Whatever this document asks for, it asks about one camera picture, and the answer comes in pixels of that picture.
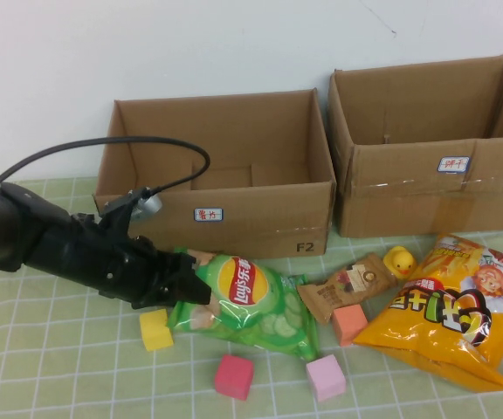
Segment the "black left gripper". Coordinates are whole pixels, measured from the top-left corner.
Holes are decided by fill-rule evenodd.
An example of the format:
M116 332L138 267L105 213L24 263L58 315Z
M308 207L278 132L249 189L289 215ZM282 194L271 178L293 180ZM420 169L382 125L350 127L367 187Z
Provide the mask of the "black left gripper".
M135 239L114 227L77 214L71 244L71 280L110 299L121 299L134 309L172 306L182 301L207 306L211 288L200 279L195 263L201 251L175 247L159 251L146 237Z

